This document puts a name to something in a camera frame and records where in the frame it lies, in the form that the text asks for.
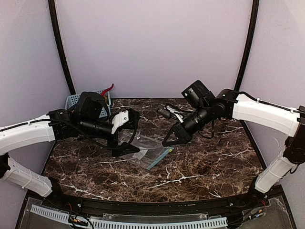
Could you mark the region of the clear zip top bag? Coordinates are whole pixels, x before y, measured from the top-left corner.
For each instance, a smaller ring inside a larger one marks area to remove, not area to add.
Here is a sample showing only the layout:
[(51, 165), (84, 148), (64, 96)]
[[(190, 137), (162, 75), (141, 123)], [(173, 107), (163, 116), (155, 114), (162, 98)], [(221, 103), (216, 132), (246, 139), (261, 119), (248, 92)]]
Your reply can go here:
[(141, 166), (147, 170), (152, 169), (174, 150), (174, 147), (164, 147), (161, 141), (139, 133), (136, 134), (132, 145), (139, 148), (140, 151), (119, 156), (119, 158), (127, 160), (131, 164)]

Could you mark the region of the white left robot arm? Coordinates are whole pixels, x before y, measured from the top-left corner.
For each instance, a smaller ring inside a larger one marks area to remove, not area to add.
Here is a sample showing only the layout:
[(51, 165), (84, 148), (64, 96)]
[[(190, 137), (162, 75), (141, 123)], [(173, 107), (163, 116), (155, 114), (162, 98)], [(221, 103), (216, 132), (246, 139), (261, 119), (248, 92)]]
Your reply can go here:
[(42, 142), (52, 142), (82, 135), (92, 143), (110, 150), (113, 157), (139, 152), (128, 142), (120, 143), (119, 132), (138, 129), (140, 115), (129, 108), (110, 114), (103, 94), (83, 92), (76, 104), (58, 109), (27, 122), (0, 129), (0, 178), (31, 190), (44, 198), (61, 196), (59, 182), (39, 175), (16, 162), (9, 152)]

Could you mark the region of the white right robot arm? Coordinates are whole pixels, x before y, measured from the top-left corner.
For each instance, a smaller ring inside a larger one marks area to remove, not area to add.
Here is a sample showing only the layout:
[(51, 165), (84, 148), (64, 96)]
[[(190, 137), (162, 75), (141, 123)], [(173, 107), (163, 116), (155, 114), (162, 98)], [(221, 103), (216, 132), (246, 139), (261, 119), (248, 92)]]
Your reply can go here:
[(305, 109), (276, 105), (253, 98), (245, 92), (222, 90), (212, 92), (188, 88), (184, 97), (195, 108), (186, 118), (178, 121), (164, 138), (163, 146), (186, 144), (193, 134), (217, 119), (235, 119), (260, 127), (254, 136), (260, 149), (275, 146), (274, 159), (254, 180), (253, 190), (267, 193), (271, 187), (305, 162)]

